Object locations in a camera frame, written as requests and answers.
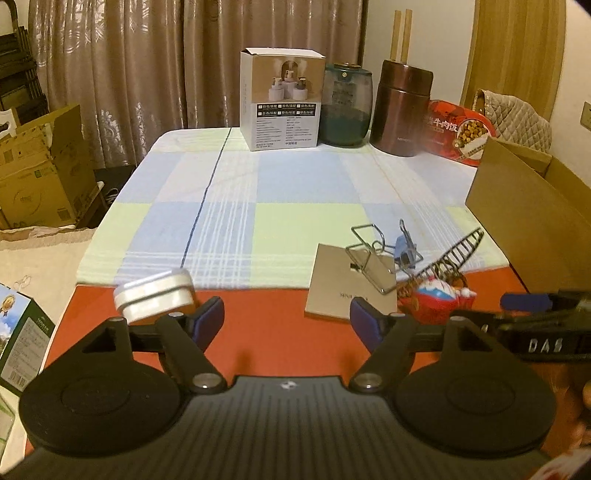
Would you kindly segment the red instant rice box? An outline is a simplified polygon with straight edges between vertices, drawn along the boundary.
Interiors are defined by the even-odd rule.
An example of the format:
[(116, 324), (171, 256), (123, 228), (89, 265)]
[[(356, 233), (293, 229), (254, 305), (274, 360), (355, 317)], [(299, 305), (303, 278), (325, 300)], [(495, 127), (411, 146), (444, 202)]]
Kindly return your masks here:
[(482, 114), (447, 101), (430, 101), (420, 137), (428, 153), (478, 167), (489, 138), (496, 138), (492, 123)]

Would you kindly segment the brown cardboard box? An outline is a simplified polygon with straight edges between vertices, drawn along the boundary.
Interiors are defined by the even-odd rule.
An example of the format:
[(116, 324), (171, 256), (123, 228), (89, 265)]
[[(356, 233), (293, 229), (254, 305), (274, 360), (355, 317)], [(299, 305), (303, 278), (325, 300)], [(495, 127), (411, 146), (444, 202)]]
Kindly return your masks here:
[(590, 289), (590, 187), (556, 157), (488, 139), (466, 205), (529, 291)]

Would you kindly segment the white power plug adapter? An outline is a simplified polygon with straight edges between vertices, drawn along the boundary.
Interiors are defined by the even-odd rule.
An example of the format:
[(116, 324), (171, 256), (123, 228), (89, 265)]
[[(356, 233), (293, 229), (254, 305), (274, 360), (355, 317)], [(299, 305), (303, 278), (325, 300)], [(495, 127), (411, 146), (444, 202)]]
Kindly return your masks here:
[(114, 306), (128, 324), (149, 324), (160, 316), (197, 310), (197, 294), (190, 273), (183, 268), (167, 270), (119, 285)]

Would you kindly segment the beige quilted chair cover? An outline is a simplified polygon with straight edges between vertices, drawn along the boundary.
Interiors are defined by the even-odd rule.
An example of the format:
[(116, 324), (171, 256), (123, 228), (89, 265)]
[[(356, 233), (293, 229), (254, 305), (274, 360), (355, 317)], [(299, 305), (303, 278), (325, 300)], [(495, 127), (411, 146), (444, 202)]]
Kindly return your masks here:
[(479, 89), (474, 97), (473, 108), (491, 122), (501, 140), (543, 153), (550, 152), (550, 122), (528, 102), (512, 95)]

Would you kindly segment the cardboard boxes on floor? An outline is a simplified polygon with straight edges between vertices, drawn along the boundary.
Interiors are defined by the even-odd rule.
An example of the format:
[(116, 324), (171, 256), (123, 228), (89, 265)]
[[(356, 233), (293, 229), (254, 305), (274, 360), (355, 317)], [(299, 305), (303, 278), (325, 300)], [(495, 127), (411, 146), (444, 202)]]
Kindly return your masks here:
[(1, 142), (1, 226), (76, 224), (98, 191), (80, 106), (28, 122)]

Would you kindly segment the blue binder clip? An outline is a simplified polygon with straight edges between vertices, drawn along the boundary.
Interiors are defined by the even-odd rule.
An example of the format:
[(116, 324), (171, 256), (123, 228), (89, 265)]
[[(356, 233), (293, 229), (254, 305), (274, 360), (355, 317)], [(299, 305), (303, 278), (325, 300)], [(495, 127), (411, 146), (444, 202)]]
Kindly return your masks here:
[(403, 219), (399, 222), (401, 235), (394, 243), (394, 261), (401, 269), (414, 269), (424, 257), (418, 251)]

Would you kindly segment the brown metal thermos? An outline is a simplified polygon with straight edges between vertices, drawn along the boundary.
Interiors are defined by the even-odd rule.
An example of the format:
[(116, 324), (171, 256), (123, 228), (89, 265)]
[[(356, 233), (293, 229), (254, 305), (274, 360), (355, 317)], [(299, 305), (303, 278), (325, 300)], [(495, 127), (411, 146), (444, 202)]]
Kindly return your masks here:
[(419, 153), (433, 79), (429, 70), (384, 60), (370, 144), (399, 157)]

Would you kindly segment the brown curtain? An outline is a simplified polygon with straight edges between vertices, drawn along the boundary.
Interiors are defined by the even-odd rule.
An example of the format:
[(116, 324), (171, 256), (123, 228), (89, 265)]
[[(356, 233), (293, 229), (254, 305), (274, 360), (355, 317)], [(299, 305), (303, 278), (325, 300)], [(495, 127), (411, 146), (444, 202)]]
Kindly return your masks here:
[(363, 1), (33, 1), (28, 26), (52, 109), (76, 104), (92, 165), (140, 163), (165, 132), (238, 124), (247, 47), (359, 60)]

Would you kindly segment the green printed box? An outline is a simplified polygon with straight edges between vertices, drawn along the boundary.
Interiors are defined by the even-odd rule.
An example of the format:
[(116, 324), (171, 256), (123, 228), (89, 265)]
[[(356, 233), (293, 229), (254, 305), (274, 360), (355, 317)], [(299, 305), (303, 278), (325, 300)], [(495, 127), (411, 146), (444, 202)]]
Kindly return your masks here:
[(1, 386), (20, 397), (39, 373), (55, 323), (34, 299), (5, 285), (1, 301)]

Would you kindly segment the green glass jar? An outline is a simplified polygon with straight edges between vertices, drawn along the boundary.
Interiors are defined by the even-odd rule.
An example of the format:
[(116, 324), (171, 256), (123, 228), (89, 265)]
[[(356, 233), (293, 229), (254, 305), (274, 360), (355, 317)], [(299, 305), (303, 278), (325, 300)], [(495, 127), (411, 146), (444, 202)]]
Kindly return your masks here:
[(370, 128), (373, 77), (360, 65), (332, 63), (325, 66), (318, 138), (339, 147), (363, 144)]

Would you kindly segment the red Doraemon teapot figurine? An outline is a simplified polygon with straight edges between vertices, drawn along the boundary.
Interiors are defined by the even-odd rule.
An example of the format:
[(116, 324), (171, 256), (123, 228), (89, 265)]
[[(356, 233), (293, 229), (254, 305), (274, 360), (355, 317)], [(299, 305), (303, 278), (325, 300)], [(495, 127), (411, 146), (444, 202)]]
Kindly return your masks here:
[(429, 278), (399, 301), (402, 311), (426, 325), (444, 325), (453, 311), (471, 309), (477, 293), (468, 287), (456, 288), (449, 283)]

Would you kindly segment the checkered table cloth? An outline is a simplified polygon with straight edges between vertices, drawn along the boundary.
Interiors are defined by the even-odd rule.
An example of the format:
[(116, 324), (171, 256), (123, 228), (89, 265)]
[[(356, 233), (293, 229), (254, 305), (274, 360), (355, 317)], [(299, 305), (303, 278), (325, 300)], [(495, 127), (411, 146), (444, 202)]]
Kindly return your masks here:
[(236, 128), (170, 131), (109, 208), (77, 280), (183, 268), (199, 289), (304, 288), (318, 245), (352, 245), (358, 225), (389, 243), (409, 232), (432, 262), (478, 227), (465, 204), (475, 174), (370, 145), (253, 152)]

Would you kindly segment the beige paper card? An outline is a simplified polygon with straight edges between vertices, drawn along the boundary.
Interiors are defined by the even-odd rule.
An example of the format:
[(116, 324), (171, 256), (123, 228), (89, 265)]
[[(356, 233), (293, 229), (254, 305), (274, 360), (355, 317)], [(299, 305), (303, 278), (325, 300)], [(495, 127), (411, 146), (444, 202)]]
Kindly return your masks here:
[(311, 318), (349, 321), (349, 305), (362, 297), (383, 314), (398, 311), (397, 292), (382, 294), (363, 275), (345, 248), (318, 244), (304, 314)]

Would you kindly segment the wooden door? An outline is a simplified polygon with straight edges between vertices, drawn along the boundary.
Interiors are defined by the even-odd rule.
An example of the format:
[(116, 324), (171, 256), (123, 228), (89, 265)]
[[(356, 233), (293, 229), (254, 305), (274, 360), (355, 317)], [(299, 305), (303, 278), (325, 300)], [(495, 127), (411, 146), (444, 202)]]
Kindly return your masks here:
[(481, 0), (461, 104), (478, 90), (513, 95), (550, 119), (558, 91), (566, 34), (565, 0)]

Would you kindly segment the white product box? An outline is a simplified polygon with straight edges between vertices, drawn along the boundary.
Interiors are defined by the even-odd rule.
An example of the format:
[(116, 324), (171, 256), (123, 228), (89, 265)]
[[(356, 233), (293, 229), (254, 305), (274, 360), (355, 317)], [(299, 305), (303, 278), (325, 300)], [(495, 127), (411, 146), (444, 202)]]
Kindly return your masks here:
[(252, 151), (318, 144), (325, 56), (310, 49), (240, 52), (239, 128)]

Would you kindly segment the wooden sticks on wall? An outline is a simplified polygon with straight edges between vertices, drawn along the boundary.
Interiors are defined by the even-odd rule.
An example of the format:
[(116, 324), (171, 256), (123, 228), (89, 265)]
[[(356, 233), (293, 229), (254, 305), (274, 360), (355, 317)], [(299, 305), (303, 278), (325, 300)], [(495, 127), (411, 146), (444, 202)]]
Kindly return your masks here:
[(409, 59), (414, 11), (406, 9), (394, 11), (390, 59), (407, 64)]

